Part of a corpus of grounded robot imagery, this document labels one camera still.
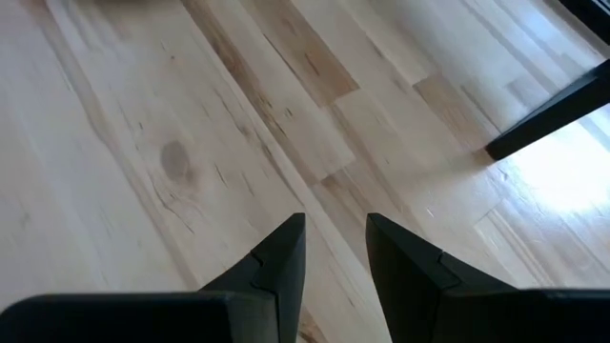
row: wooden floor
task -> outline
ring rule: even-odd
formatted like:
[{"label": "wooden floor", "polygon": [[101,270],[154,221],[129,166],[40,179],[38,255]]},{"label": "wooden floor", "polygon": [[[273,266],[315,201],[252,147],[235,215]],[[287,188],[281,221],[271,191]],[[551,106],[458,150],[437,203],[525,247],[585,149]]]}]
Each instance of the wooden floor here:
[{"label": "wooden floor", "polygon": [[293,212],[308,215],[303,342],[389,341],[367,212],[519,287],[608,287],[610,110],[496,164],[481,151],[604,59],[564,14],[1,1],[0,307],[196,290]]}]

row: wood grain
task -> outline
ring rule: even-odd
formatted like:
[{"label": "wood grain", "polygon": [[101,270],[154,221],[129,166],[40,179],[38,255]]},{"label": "wood grain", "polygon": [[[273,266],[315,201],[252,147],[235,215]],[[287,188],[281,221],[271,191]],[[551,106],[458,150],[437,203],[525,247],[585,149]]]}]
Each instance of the wood grain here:
[{"label": "wood grain", "polygon": [[242,0],[265,38],[319,106],[358,88],[289,0]]},{"label": "wood grain", "polygon": [[0,307],[196,290],[307,214],[299,342],[390,342],[381,212],[519,287],[610,284],[610,110],[480,149],[605,53],[536,0],[0,3]]}]

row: light wood plank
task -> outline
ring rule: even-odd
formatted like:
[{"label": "light wood plank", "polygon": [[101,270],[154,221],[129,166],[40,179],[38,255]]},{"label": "light wood plank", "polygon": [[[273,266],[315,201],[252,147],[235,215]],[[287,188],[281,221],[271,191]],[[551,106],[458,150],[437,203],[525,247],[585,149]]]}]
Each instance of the light wood plank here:
[{"label": "light wood plank", "polygon": [[308,183],[354,158],[330,118],[319,110],[238,1],[190,0],[185,4]]},{"label": "light wood plank", "polygon": [[[567,18],[560,18],[543,1],[495,2],[571,79],[576,79],[603,60],[600,52],[571,27]],[[557,3],[552,7],[558,9],[562,5]]]},{"label": "light wood plank", "polygon": [[370,277],[180,3],[79,6],[76,14],[93,13],[79,16],[91,27],[130,23],[125,38],[107,36],[104,50],[76,58],[197,282],[305,210],[304,305],[315,322],[302,328],[318,326],[329,341],[387,341]]},{"label": "light wood plank", "polygon": [[0,5],[2,153],[15,162],[3,167],[2,213],[21,216],[3,225],[2,303],[49,291],[183,290],[176,261],[47,43],[53,32],[28,14],[47,15],[46,7],[25,4]]},{"label": "light wood plank", "polygon": [[296,7],[360,87],[388,113],[416,164],[432,168],[460,153],[460,146],[355,20],[336,2],[295,0]]},{"label": "light wood plank", "polygon": [[[520,75],[516,77],[518,80],[521,78],[527,80],[526,72]],[[533,85],[528,87],[529,90],[535,89],[542,94],[546,93],[537,83],[529,83],[529,85]],[[530,111],[524,98],[519,96],[522,87],[515,80],[505,85],[499,85],[486,78],[473,78],[461,84],[460,88],[468,99],[498,128],[499,132],[510,129]]]},{"label": "light wood plank", "polygon": [[430,56],[406,32],[399,32],[393,22],[385,20],[368,0],[340,0],[362,30],[370,37],[379,53],[392,62],[410,84],[423,80],[437,69]]},{"label": "light wood plank", "polygon": [[412,34],[458,84],[485,76],[503,85],[522,72],[519,62],[460,1],[384,0],[377,9]]},{"label": "light wood plank", "polygon": [[466,150],[480,150],[498,135],[489,119],[476,106],[469,107],[465,95],[443,75],[428,77],[415,89]]},{"label": "light wood plank", "polygon": [[536,42],[494,1],[460,0],[474,18],[550,93],[572,81]]},{"label": "light wood plank", "polygon": [[474,229],[485,241],[491,255],[498,259],[501,270],[491,273],[519,288],[550,285],[551,281],[536,258],[497,210],[491,210],[475,224]]},{"label": "light wood plank", "polygon": [[358,88],[290,0],[242,0],[265,38],[319,106]]},{"label": "light wood plank", "polygon": [[470,230],[500,201],[480,161],[456,156],[434,167],[419,165],[388,114],[363,91],[337,100],[334,116],[365,150],[369,165],[404,203],[411,213],[408,217],[416,219],[423,237],[477,265],[495,263]]},{"label": "light wood plank", "polygon": [[578,123],[498,164],[496,208],[545,286],[607,285],[608,152]]}]

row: wood knot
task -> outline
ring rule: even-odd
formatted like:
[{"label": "wood knot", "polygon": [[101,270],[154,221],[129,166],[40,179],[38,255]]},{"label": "wood knot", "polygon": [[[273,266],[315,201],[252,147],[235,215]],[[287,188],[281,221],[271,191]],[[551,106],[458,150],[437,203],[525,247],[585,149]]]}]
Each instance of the wood knot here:
[{"label": "wood knot", "polygon": [[161,149],[161,167],[168,178],[174,182],[189,179],[192,176],[189,155],[182,143],[172,141]]}]

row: black chair leg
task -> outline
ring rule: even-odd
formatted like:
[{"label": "black chair leg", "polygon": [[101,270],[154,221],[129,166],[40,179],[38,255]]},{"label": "black chair leg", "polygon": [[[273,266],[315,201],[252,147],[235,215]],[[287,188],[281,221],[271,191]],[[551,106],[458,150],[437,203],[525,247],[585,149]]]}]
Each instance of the black chair leg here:
[{"label": "black chair leg", "polygon": [[608,103],[610,60],[606,60],[557,93],[496,138],[485,150],[493,159],[499,161]]}]

